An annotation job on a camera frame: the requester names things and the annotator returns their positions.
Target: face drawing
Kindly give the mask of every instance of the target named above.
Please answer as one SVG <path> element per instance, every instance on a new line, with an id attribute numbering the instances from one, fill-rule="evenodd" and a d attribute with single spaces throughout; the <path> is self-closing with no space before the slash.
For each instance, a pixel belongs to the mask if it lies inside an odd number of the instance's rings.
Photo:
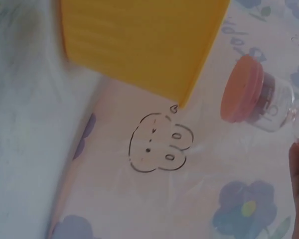
<path id="1" fill-rule="evenodd" d="M 131 167 L 149 173 L 156 169 L 174 171 L 184 166 L 184 152 L 194 142 L 193 132 L 172 123 L 169 116 L 152 113 L 145 116 L 132 134 L 129 146 Z"/>

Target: plastic tablecloth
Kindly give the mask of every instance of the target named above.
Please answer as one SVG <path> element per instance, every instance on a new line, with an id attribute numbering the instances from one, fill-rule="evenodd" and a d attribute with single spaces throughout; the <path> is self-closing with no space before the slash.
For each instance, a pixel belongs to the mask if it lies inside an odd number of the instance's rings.
<path id="1" fill-rule="evenodd" d="M 292 126 L 267 133 L 220 118 L 245 54 L 291 81 L 299 104 L 299 0 L 233 1 L 184 109 L 113 81 L 67 174 L 52 238 L 291 238 Z"/>

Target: small jar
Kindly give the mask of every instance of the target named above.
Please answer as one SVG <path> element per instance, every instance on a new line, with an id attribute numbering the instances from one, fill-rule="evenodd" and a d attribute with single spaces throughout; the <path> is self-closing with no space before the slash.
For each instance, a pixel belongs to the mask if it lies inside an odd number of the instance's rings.
<path id="1" fill-rule="evenodd" d="M 223 120 L 254 125 L 275 132 L 287 122 L 294 123 L 299 139 L 299 108 L 291 84 L 264 72 L 250 55 L 243 56 L 234 67 L 221 103 Z"/>

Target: orange lid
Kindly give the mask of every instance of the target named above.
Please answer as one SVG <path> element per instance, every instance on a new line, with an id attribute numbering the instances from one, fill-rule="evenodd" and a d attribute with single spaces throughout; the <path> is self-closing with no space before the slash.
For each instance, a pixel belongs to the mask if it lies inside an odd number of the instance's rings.
<path id="1" fill-rule="evenodd" d="M 245 120 L 255 107 L 263 85 L 262 65 L 250 55 L 240 58 L 223 95 L 221 117 L 234 123 Z"/>

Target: yellow paper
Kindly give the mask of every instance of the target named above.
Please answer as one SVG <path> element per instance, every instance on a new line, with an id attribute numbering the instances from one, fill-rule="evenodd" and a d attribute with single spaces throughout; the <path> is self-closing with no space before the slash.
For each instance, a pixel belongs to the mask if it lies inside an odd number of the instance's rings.
<path id="1" fill-rule="evenodd" d="M 187 102 L 230 0 L 61 0 L 72 61 Z"/>

